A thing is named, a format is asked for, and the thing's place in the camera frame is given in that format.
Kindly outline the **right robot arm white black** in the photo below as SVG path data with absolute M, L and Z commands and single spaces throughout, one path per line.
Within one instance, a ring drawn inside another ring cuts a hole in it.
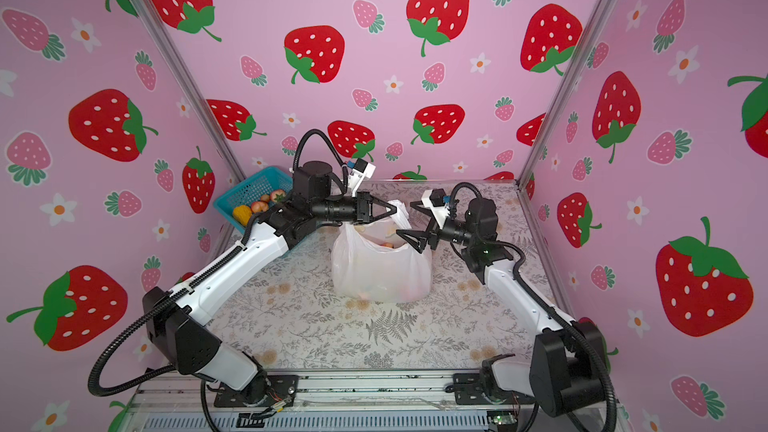
M 532 339 L 530 360 L 497 355 L 483 362 L 477 384 L 491 403 L 520 395 L 532 400 L 525 424 L 528 431 L 539 413 L 565 415 L 582 431 L 578 410 L 605 405 L 603 430 L 619 424 L 618 399 L 605 360 L 603 335 L 592 323 L 579 322 L 546 299 L 521 274 L 523 250 L 499 239 L 497 207 L 468 182 L 450 192 L 430 189 L 410 204 L 429 221 L 423 230 L 400 229 L 397 234 L 417 252 L 451 245 L 467 269 L 526 327 Z

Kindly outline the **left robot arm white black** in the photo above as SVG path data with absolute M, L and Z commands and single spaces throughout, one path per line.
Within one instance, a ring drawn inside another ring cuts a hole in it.
M 396 213 L 388 202 L 361 190 L 375 171 L 363 150 L 349 161 L 336 154 L 341 168 L 295 159 L 292 188 L 287 197 L 265 212 L 252 215 L 242 238 L 191 278 L 168 291 L 154 288 L 143 298 L 143 315 L 123 330 L 98 357 L 88 376 L 91 395 L 108 397 L 125 392 L 165 373 L 176 371 L 204 382 L 218 382 L 238 401 L 257 405 L 271 389 L 267 372 L 254 357 L 224 343 L 207 327 L 218 309 L 274 260 L 285 255 L 323 227 L 345 223 L 374 223 Z M 109 359 L 139 329 L 144 328 L 164 355 L 166 366 L 115 386 L 100 379 Z

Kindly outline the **white lemon print plastic bag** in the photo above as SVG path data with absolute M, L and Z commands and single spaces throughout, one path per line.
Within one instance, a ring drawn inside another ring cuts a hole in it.
M 338 295 L 369 302 L 409 303 L 432 288 L 432 254 L 422 253 L 397 235 L 409 229 L 409 213 L 397 212 L 367 225 L 345 224 L 331 249 L 331 277 Z

